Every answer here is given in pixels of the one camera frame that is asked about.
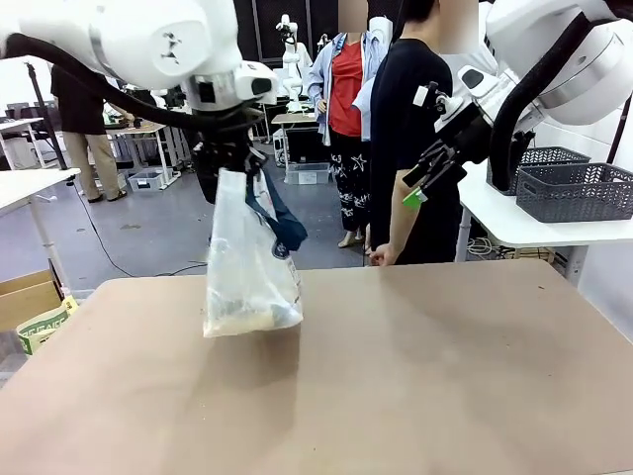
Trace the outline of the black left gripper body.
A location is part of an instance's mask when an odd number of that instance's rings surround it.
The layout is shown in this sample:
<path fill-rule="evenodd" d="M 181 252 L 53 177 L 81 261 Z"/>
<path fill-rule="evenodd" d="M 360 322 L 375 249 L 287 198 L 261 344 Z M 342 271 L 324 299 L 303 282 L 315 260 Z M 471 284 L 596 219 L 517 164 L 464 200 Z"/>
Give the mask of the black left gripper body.
<path fill-rule="evenodd" d="M 197 171 L 226 168 L 244 171 L 248 157 L 246 142 L 212 142 L 202 140 L 193 148 L 193 161 Z"/>

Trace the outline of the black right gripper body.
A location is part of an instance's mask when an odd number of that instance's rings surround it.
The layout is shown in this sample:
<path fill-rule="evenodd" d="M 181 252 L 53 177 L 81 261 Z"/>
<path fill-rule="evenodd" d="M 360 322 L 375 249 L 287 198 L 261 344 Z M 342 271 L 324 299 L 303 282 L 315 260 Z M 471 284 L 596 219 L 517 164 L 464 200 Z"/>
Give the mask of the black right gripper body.
<path fill-rule="evenodd" d="M 441 141 L 440 163 L 479 164 L 490 156 L 492 125 L 482 112 L 460 112 L 435 123 Z"/>

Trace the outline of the person's right hand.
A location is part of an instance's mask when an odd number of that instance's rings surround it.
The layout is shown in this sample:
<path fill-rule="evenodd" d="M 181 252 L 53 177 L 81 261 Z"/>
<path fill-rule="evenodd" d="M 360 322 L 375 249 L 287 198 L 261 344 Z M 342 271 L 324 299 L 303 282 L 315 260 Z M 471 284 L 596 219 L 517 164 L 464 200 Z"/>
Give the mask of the person's right hand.
<path fill-rule="evenodd" d="M 396 263 L 399 255 L 399 249 L 388 242 L 371 252 L 370 262 L 373 266 L 390 266 Z"/>

